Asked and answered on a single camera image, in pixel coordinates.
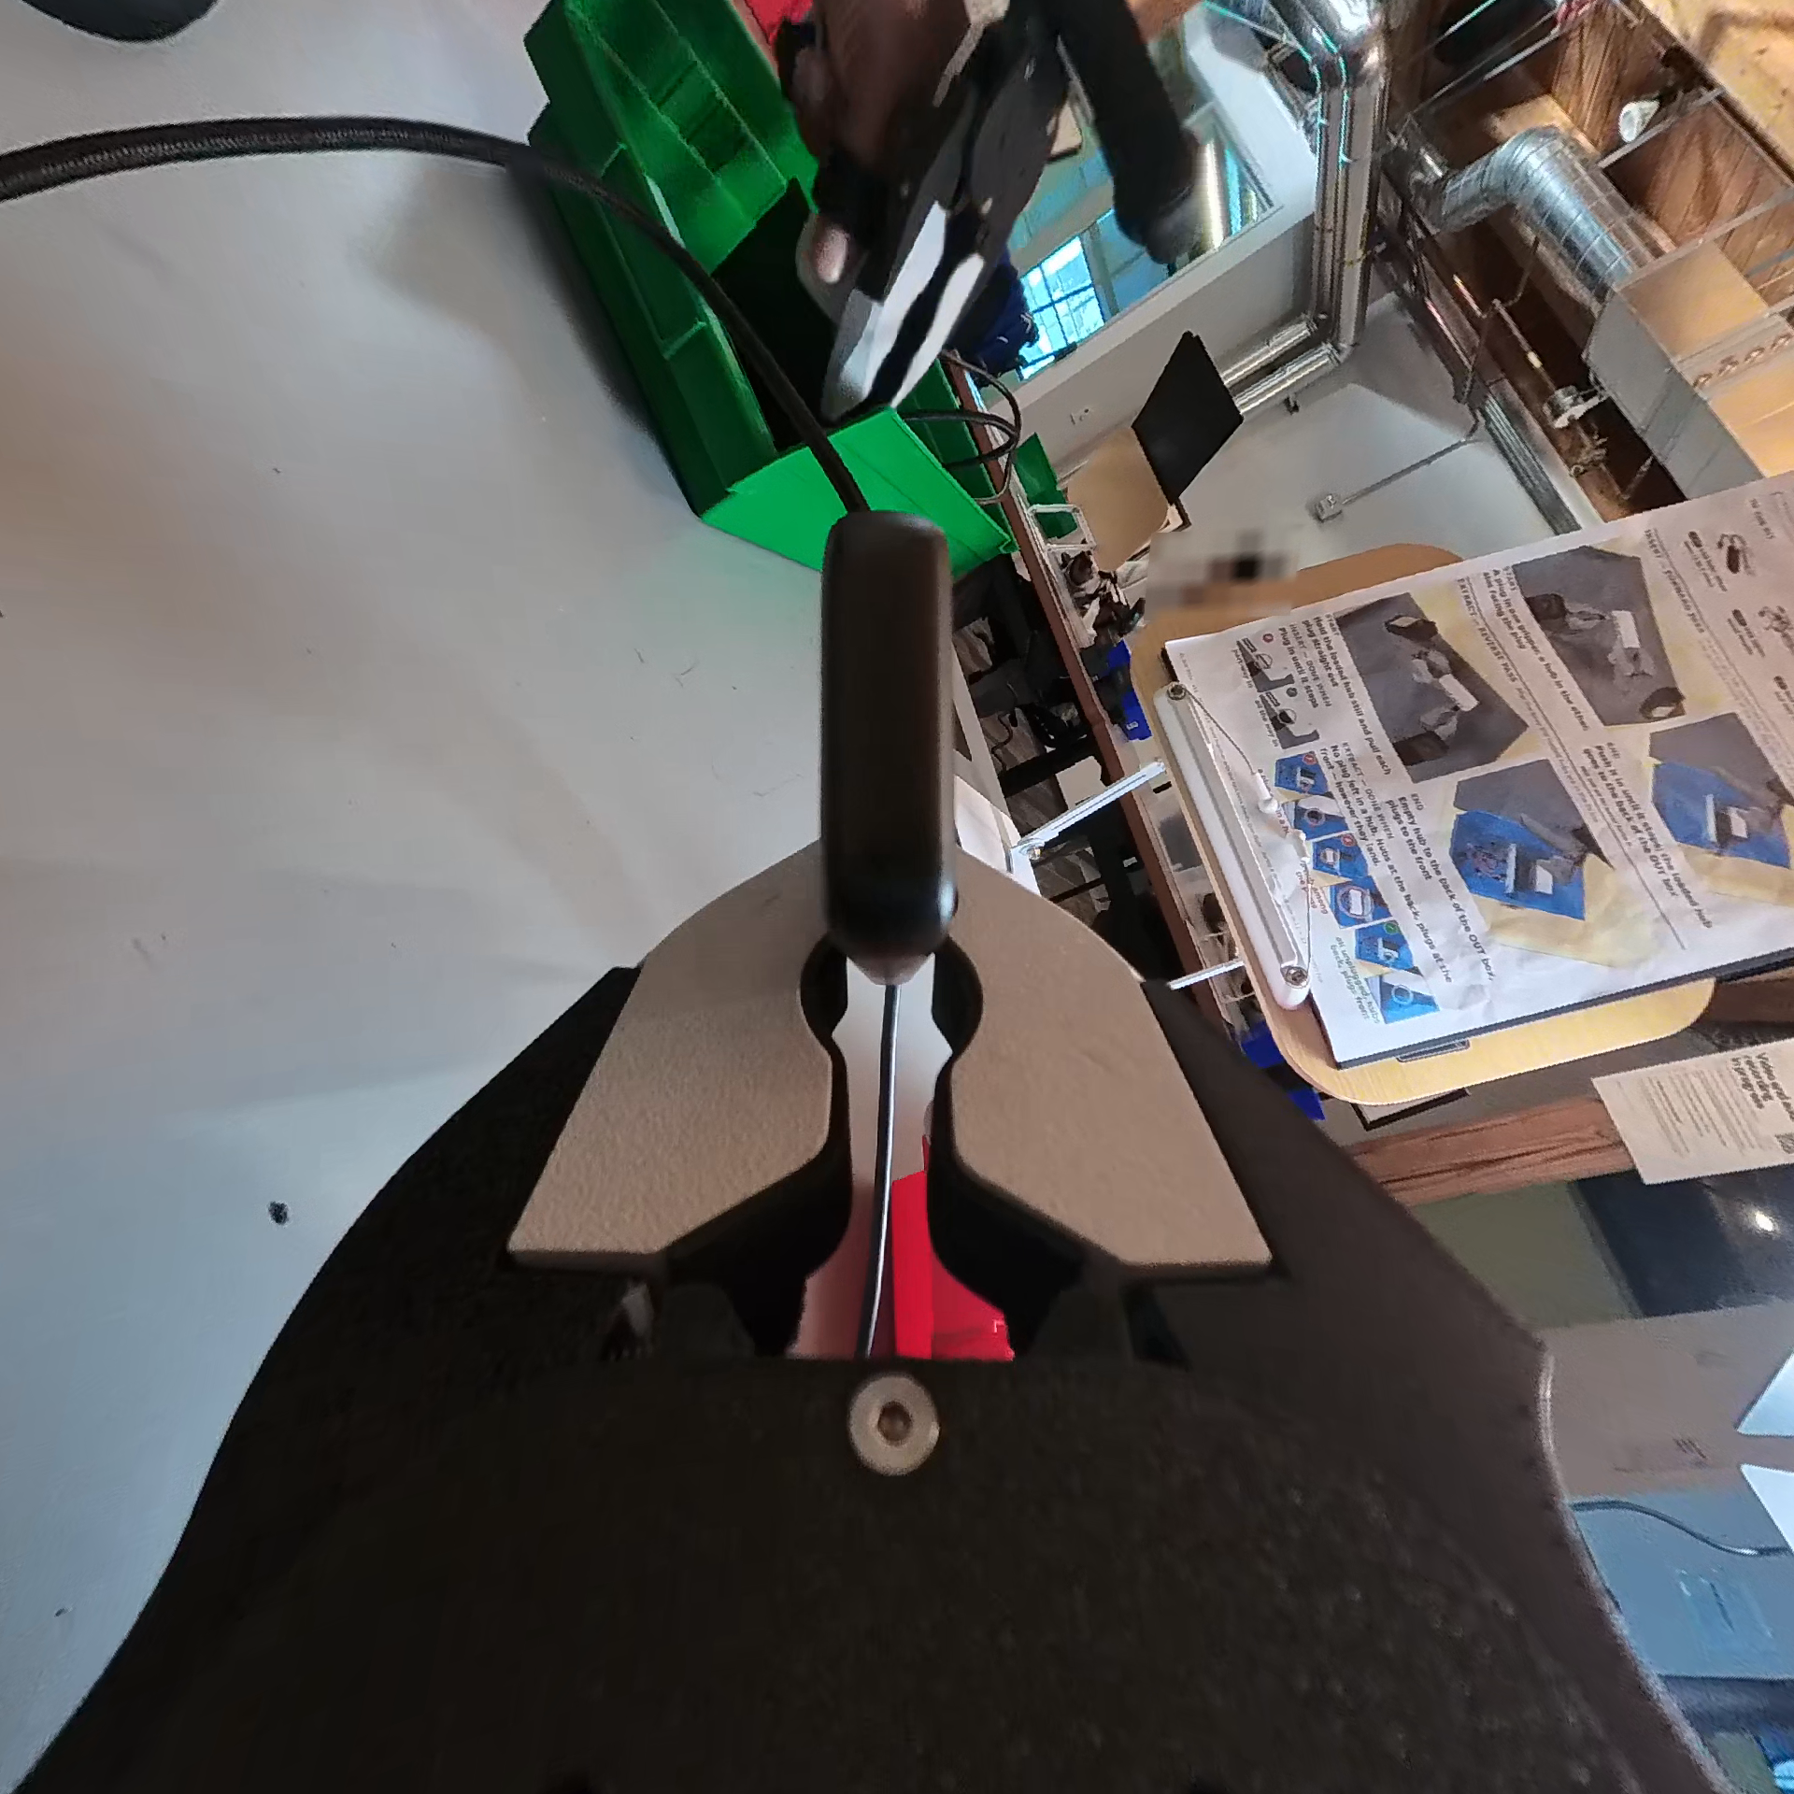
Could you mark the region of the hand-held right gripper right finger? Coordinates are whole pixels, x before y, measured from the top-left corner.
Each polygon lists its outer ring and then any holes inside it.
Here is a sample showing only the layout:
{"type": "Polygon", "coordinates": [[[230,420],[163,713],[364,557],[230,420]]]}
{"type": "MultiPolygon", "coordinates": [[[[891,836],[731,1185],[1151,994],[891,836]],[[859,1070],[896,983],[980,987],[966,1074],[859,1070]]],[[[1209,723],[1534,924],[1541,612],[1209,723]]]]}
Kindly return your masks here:
{"type": "Polygon", "coordinates": [[[933,972],[933,1142],[1123,1272],[1263,1272],[1272,1253],[1148,987],[1088,926],[980,861],[933,972]]]}

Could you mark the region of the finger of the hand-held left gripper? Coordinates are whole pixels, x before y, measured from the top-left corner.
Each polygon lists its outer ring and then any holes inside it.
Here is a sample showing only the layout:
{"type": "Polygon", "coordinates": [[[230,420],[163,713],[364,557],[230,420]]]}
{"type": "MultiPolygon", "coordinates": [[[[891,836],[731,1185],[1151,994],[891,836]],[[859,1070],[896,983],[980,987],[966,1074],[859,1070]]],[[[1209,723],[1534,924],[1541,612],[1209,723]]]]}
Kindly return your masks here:
{"type": "Polygon", "coordinates": [[[939,269],[922,298],[913,305],[896,347],[894,404],[900,407],[933,368],[939,353],[951,348],[966,313],[975,309],[994,267],[980,256],[967,256],[953,272],[939,269]]]}
{"type": "Polygon", "coordinates": [[[935,316],[935,233],[920,232],[885,277],[870,253],[841,241],[823,259],[838,320],[823,381],[823,416],[843,423],[891,403],[935,316]]]}

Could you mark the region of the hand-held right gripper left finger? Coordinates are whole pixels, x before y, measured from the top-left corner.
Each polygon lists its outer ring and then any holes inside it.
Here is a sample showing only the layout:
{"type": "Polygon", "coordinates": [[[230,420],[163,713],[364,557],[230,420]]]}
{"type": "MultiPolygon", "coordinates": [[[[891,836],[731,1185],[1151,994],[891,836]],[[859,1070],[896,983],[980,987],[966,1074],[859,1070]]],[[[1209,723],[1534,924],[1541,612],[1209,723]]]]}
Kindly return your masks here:
{"type": "Polygon", "coordinates": [[[852,1215],[847,1001],[819,845],[675,928],[639,965],[510,1256],[688,1272],[760,1249],[775,1272],[824,1266],[852,1215]]]}

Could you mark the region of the green plastic bin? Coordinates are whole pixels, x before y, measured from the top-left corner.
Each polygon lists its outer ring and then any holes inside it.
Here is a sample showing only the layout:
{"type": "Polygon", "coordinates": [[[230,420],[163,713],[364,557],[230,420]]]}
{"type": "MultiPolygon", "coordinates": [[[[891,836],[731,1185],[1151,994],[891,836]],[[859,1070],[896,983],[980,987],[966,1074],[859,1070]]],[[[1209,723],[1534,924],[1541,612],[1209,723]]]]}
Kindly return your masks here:
{"type": "MultiPolygon", "coordinates": [[[[823,416],[838,320],[806,287],[802,256],[816,159],[739,6],[549,4],[525,50],[548,97],[529,146],[566,157],[674,232],[747,316],[873,508],[939,529],[955,576],[1007,557],[1014,537],[992,457],[977,455],[939,361],[900,407],[891,398],[843,423],[823,416]]],[[[576,194],[556,194],[554,209],[691,508],[718,532],[819,568],[843,507],[758,373],[635,230],[576,194]]],[[[933,233],[933,278],[967,256],[994,267],[980,304],[999,259],[980,254],[975,222],[932,207],[916,233],[933,233]]]]}

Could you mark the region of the red plastic bin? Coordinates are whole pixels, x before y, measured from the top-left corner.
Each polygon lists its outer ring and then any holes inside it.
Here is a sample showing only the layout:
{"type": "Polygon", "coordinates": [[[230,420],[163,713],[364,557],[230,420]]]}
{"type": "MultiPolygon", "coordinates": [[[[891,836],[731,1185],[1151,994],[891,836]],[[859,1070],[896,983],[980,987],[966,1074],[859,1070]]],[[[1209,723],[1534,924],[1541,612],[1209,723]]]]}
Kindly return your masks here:
{"type": "MultiPolygon", "coordinates": [[[[916,1170],[894,1184],[888,1266],[873,1355],[894,1362],[1013,1362],[999,1310],[966,1288],[939,1260],[928,1211],[933,1154],[933,1104],[918,1123],[916,1170]]],[[[849,1352],[849,1274],[861,1266],[863,1226],[813,1274],[803,1292],[798,1332],[789,1357],[843,1359],[849,1352]]]]}

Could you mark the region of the black usb hub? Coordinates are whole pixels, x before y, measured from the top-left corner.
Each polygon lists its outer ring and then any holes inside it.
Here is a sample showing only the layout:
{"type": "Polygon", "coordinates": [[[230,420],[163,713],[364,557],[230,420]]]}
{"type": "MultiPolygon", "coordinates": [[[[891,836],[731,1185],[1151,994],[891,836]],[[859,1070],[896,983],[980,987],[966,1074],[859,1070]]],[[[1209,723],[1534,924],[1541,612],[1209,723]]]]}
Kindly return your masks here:
{"type": "Polygon", "coordinates": [[[891,1246],[901,992],[947,942],[957,908],[947,537],[913,515],[850,511],[828,532],[820,598],[823,913],[838,954],[883,987],[856,1336],[868,1362],[891,1246]]]}

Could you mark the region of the black usb cable orange plug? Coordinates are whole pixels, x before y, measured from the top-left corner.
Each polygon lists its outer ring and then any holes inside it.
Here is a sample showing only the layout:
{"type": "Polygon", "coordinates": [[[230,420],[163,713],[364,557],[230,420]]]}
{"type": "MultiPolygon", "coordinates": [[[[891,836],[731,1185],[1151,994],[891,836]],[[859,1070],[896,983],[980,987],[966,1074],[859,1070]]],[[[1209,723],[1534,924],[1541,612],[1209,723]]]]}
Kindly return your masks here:
{"type": "Polygon", "coordinates": [[[839,450],[758,341],[747,316],[729,300],[697,256],[632,198],[604,186],[591,171],[556,159],[525,142],[504,139],[469,126],[428,121],[303,115],[192,121],[125,126],[7,149],[2,157],[2,202],[94,184],[109,175],[177,164],[221,164],[303,155],[398,153],[463,164],[491,167],[556,193],[589,199],[615,221],[635,230],[725,327],[739,357],[758,373],[798,442],[807,447],[849,514],[870,511],[861,483],[839,450]]]}

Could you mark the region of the person's left hand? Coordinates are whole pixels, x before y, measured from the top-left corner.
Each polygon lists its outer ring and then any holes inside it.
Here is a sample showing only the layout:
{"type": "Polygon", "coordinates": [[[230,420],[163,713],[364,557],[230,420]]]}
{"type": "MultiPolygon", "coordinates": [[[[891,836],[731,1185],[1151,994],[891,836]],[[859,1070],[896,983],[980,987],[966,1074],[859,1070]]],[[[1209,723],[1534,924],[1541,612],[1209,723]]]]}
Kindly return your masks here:
{"type": "Polygon", "coordinates": [[[963,3],[816,3],[779,25],[779,90],[816,160],[802,256],[820,293],[834,296],[877,239],[980,31],[980,4],[963,3]]]}

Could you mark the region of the small green bin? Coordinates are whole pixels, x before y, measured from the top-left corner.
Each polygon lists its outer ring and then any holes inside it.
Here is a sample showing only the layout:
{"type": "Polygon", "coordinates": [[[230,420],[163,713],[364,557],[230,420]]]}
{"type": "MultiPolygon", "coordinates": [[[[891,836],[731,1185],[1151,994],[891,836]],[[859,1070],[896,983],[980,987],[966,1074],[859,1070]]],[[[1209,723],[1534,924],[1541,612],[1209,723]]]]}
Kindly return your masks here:
{"type": "Polygon", "coordinates": [[[1045,442],[1031,434],[1013,455],[1013,486],[1037,519],[1046,540],[1078,537],[1083,526],[1046,455],[1045,442]]]}

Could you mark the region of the black flat panel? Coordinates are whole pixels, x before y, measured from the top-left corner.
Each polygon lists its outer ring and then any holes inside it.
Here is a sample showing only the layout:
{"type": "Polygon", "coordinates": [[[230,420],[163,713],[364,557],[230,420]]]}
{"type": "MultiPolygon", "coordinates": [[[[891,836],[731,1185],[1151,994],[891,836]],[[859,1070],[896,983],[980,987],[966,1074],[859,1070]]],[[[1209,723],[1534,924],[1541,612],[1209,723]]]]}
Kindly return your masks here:
{"type": "Polygon", "coordinates": [[[1243,415],[1202,337],[1186,331],[1132,434],[1165,501],[1184,493],[1241,429],[1243,415]]]}

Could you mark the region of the wooden poster board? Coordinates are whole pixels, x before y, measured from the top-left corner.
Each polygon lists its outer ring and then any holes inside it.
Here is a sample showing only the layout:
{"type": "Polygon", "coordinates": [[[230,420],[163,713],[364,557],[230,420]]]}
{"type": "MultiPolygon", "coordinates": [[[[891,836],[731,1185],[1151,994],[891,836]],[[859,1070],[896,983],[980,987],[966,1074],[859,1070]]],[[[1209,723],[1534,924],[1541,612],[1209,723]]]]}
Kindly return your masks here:
{"type": "MultiPolygon", "coordinates": [[[[1167,661],[1168,643],[1253,627],[1266,618],[1280,618],[1326,598],[1353,597],[1391,582],[1405,585],[1445,568],[1457,568],[1458,562],[1454,554],[1431,546],[1389,546],[1256,582],[1188,582],[1151,576],[1148,582],[1148,616],[1132,634],[1137,694],[1143,704],[1156,705],[1158,693],[1174,683],[1174,673],[1167,661]]],[[[1716,978],[1694,978],[1665,992],[1594,1005],[1575,1016],[1503,1027],[1469,1039],[1458,1046],[1429,1049],[1405,1063],[1389,1059],[1342,1069],[1331,1055],[1313,1008],[1306,1005],[1291,1011],[1272,1001],[1272,976],[1263,970],[1246,931],[1236,880],[1220,868],[1216,833],[1198,819],[1189,785],[1174,766],[1168,766],[1168,777],[1216,887],[1218,906],[1226,919],[1223,942],[1243,962],[1241,972],[1209,981],[1197,989],[1197,995],[1209,1001],[1223,1022],[1233,1022],[1235,1016],[1221,1005],[1221,998],[1239,1001],[1247,995],[1256,1001],[1283,1063],[1326,1096],[1356,1107],[1411,1104],[1445,1091],[1488,1085],[1668,1039],[1703,1020],[1713,1003],[1716,978]]]]}

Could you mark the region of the instruction poster sheet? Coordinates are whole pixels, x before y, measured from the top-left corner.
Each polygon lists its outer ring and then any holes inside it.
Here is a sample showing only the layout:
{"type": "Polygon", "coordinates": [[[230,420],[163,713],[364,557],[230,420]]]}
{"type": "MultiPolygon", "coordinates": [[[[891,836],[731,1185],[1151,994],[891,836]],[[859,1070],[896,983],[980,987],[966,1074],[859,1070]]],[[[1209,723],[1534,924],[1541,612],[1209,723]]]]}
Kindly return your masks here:
{"type": "Polygon", "coordinates": [[[1168,750],[1344,1069],[1793,950],[1793,486],[1174,640],[1168,750]]]}

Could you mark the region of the small paper note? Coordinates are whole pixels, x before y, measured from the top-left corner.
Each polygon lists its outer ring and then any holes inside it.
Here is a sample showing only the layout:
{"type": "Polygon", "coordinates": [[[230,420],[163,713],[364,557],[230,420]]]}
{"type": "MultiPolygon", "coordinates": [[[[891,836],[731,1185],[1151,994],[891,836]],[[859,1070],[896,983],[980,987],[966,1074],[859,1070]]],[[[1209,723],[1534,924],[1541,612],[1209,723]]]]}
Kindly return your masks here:
{"type": "Polygon", "coordinates": [[[1793,1043],[1711,1053],[1595,1081],[1645,1184],[1793,1164],[1793,1043]]]}

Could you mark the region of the white box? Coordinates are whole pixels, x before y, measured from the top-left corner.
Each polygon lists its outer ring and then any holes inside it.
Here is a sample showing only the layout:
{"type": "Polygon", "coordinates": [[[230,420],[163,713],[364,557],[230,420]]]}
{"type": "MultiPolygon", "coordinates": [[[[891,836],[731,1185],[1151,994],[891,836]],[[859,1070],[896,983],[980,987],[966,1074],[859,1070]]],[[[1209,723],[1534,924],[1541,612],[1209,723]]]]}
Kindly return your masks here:
{"type": "Polygon", "coordinates": [[[1785,1362],[1738,1423],[1740,1475],[1793,1546],[1793,1362],[1785,1362]]]}

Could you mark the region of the silver duct pipes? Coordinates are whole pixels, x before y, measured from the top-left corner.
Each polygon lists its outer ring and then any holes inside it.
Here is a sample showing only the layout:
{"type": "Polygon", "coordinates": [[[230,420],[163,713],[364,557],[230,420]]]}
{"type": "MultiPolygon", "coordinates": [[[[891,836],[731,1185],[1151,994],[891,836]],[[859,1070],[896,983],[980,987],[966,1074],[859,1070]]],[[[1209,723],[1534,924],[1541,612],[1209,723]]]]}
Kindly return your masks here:
{"type": "MultiPolygon", "coordinates": [[[[1386,4],[1211,4],[1315,78],[1315,202],[1308,310],[1223,371],[1243,415],[1336,373],[1361,343],[1372,277],[1389,103],[1386,4]]],[[[1407,157],[1411,202],[1429,233],[1515,211],[1594,309],[1657,259],[1645,226],[1600,163],[1555,126],[1530,126],[1458,171],[1407,157]]]]}

